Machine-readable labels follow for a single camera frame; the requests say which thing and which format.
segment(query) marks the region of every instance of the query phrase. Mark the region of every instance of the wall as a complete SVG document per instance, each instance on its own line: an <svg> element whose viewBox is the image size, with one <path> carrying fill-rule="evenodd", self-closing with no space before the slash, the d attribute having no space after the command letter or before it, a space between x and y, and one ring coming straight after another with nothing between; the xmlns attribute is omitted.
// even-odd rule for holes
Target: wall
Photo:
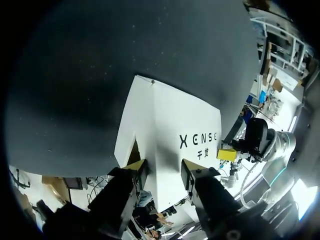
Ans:
<svg viewBox="0 0 320 240"><path fill-rule="evenodd" d="M320 108L313 113L310 128L305 134L303 150L289 167L296 178L301 178L308 187L320 186Z"/></svg>

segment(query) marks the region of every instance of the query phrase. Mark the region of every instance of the cable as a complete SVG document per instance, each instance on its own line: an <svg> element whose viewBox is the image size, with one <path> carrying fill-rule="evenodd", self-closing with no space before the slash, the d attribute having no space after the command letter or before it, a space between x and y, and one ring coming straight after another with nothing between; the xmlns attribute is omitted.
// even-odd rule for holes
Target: cable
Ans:
<svg viewBox="0 0 320 240"><path fill-rule="evenodd" d="M250 207L247 205L245 198L244 198L244 188L245 188L245 183L247 181L247 178L249 177L250 173L252 173L252 171L255 169L255 167L258 165L258 161L253 165L253 167L248 171L248 173L245 175L243 182L241 184L241 188L240 188L240 200L242 205L246 208L249 209Z"/></svg>
<svg viewBox="0 0 320 240"><path fill-rule="evenodd" d="M225 173L225 175L226 175L227 177L229 177L225 170L223 170L223 169L221 169L221 168L218 168L218 170L223 171L223 172Z"/></svg>
<svg viewBox="0 0 320 240"><path fill-rule="evenodd" d="M15 178L14 174L10 170L9 170L9 173L10 173L11 177L13 178L13 181L16 183L18 190L19 190L19 187L21 187L23 189L30 188L31 184L29 181L28 181L28 185L25 185L19 181L19 170L18 169L16 169L16 170L17 170L17 179Z"/></svg>
<svg viewBox="0 0 320 240"><path fill-rule="evenodd" d="M93 189L92 189L92 191L91 191L91 193L90 193L89 198L88 198L88 196L87 196L87 199L88 199L88 203L89 203L89 204L90 204L89 200L92 199L92 197L91 197L92 193L94 192L94 190L96 189L96 187L97 187L100 183L103 182L103 180L105 180L105 179L102 177L102 180L93 187Z"/></svg>
<svg viewBox="0 0 320 240"><path fill-rule="evenodd" d="M270 145L267 147L265 153L263 154L262 159L266 158L266 156L271 152L272 148L273 148L273 147L275 146L275 144L276 144L277 132L276 132L276 130L274 130L274 129L272 129L272 128L271 128L270 130L273 131L274 137L273 137Z"/></svg>
<svg viewBox="0 0 320 240"><path fill-rule="evenodd" d="M247 171L249 171L249 169L248 169L248 168L246 168L243 164L242 164L242 167L244 167Z"/></svg>

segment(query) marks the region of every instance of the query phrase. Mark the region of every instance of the dark gray surface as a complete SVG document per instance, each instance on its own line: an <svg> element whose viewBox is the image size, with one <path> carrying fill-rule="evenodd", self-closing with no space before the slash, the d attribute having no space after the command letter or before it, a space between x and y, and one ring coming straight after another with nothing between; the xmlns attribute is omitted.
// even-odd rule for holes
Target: dark gray surface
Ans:
<svg viewBox="0 0 320 240"><path fill-rule="evenodd" d="M223 139L257 72L241 1L66 0L34 31L10 81L9 163L51 176L108 173L136 74L220 109Z"/></svg>

